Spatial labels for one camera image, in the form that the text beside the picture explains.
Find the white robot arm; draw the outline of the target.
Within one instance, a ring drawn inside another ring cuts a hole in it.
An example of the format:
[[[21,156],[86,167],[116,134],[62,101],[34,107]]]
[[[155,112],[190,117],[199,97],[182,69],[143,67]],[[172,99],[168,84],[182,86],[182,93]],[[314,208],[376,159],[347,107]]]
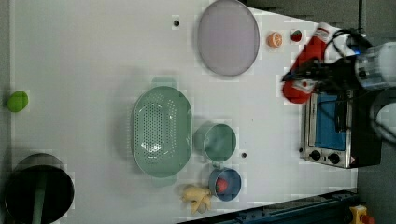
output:
[[[290,84],[308,96],[314,91],[330,93],[357,89],[382,91],[380,95],[388,96],[388,91],[395,89],[395,56],[395,43],[388,42],[335,63],[310,59],[291,69],[282,81],[285,86]]]

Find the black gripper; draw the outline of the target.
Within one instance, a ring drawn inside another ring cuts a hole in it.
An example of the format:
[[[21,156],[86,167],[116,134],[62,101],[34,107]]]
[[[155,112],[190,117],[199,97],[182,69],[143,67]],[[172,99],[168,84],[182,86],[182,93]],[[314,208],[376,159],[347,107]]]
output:
[[[310,59],[290,69],[282,81],[304,93],[357,90],[361,84],[356,78],[355,61],[355,57],[342,58],[334,63]]]

